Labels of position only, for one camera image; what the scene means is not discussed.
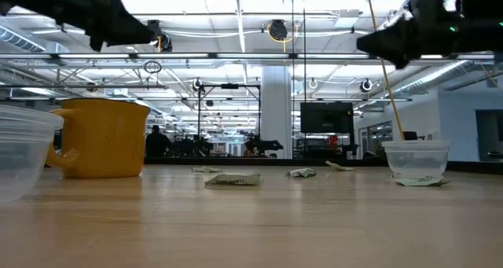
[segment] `yellow stick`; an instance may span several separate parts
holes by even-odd
[[[377,31],[376,16],[374,15],[374,9],[372,7],[372,0],[369,0],[369,7],[370,7],[370,14],[372,15],[372,22],[374,25],[374,30]],[[380,63],[383,66],[384,81],[386,82],[387,92],[390,94],[391,105],[393,105],[393,111],[395,112],[395,118],[396,118],[396,123],[398,124],[398,130],[400,130],[400,138],[402,138],[402,140],[405,140],[405,138],[403,136],[402,122],[400,122],[400,116],[398,115],[398,109],[396,108],[395,99],[393,98],[393,93],[391,92],[390,82],[387,77],[386,65],[384,64],[384,60],[382,60],[382,59],[380,60]]]

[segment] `black screen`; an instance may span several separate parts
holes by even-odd
[[[353,132],[351,103],[301,103],[300,132],[304,134]]]

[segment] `crumpled paper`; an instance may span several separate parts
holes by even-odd
[[[286,173],[286,177],[292,177],[292,178],[310,178],[314,177],[316,175],[316,170],[311,169],[311,168],[303,168],[303,169],[297,169],[293,171],[289,171]]]
[[[392,176],[393,181],[404,186],[442,186],[448,183],[443,177],[425,176],[423,178],[396,178]]]
[[[332,163],[330,161],[325,161],[325,163],[331,167],[333,170],[335,171],[356,171],[355,169],[353,168],[349,168],[349,167],[342,167],[340,166],[339,164],[336,164],[336,163]]]
[[[222,173],[222,169],[217,169],[217,168],[212,168],[212,167],[194,167],[192,168],[193,172],[200,172],[200,173]]]
[[[262,183],[260,174],[219,174],[211,180],[205,182],[205,185],[260,185]]]

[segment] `white column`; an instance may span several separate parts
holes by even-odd
[[[265,66],[262,71],[262,118],[260,134],[263,140],[277,140],[284,149],[271,151],[278,159],[292,158],[292,84],[287,67]]]

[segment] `workbench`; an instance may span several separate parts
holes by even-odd
[[[285,178],[289,167],[222,167],[260,187],[213,186],[189,166],[141,177],[64,179],[45,169],[0,204],[2,267],[501,267],[503,177],[449,172],[410,188],[385,167]]]

